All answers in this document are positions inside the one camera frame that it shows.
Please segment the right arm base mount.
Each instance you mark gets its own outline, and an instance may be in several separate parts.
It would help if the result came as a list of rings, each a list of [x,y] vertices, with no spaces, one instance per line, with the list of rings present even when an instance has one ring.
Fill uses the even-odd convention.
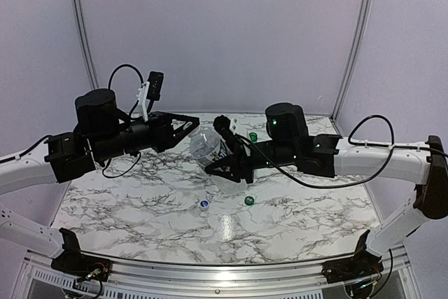
[[[321,274],[329,284],[370,276],[384,270],[382,258],[367,251],[369,234],[370,230],[367,230],[359,237],[352,256],[323,263]]]

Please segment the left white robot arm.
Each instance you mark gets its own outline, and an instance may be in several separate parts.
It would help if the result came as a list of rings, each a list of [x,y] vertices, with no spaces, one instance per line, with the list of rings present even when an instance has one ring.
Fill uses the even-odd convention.
[[[122,155],[139,155],[146,149],[164,152],[200,124],[197,117],[166,112],[132,120],[117,107],[110,89],[78,97],[75,108],[78,123],[73,131],[44,136],[30,149],[1,159],[2,194],[73,181]],[[42,226],[5,207],[1,208],[1,238],[62,262],[73,274],[88,269],[88,258],[74,232]]]

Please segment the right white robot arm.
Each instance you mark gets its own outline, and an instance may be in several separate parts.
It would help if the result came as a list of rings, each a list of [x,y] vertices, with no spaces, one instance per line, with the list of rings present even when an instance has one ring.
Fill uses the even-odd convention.
[[[400,144],[355,140],[352,136],[309,134],[301,106],[277,103],[265,110],[270,139],[253,143],[237,133],[225,116],[213,127],[231,148],[231,154],[206,166],[205,172],[234,182],[253,183],[257,169],[285,166],[310,176],[335,178],[358,175],[367,183],[377,177],[414,183],[416,195],[358,241],[347,261],[355,277],[365,274],[392,246],[424,223],[447,217],[447,154],[437,136],[427,141]]]

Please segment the green bottle cap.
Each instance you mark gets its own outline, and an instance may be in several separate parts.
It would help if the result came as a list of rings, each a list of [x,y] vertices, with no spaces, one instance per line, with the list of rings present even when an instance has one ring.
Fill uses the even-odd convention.
[[[247,196],[247,197],[245,197],[245,199],[244,199],[244,203],[245,203],[245,205],[247,205],[247,206],[251,206],[251,205],[253,205],[254,202],[255,202],[255,200],[254,200],[254,198],[251,197],[251,196]]]

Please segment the green plastic bottle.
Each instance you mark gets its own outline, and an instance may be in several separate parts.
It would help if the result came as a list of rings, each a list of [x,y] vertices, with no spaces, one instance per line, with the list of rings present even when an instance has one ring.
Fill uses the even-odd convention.
[[[258,142],[258,135],[256,132],[249,132],[249,139],[251,141],[251,143],[257,143]]]

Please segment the clear bottle white cap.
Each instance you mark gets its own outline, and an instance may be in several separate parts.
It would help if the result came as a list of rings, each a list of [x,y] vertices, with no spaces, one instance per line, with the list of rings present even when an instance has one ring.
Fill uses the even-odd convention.
[[[241,194],[246,184],[236,183],[220,176],[213,176],[205,172],[205,167],[231,154],[221,136],[210,127],[197,127],[188,137],[190,138],[190,154],[200,169],[214,182],[220,192],[226,195]]]

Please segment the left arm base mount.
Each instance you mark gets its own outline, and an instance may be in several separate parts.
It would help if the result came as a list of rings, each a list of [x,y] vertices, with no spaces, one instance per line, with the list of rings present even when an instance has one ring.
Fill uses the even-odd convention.
[[[105,258],[98,258],[85,255],[80,248],[76,234],[65,228],[60,228],[62,234],[62,253],[52,259],[51,268],[78,276],[82,281],[92,278],[98,281],[107,281],[111,269],[111,261]]]

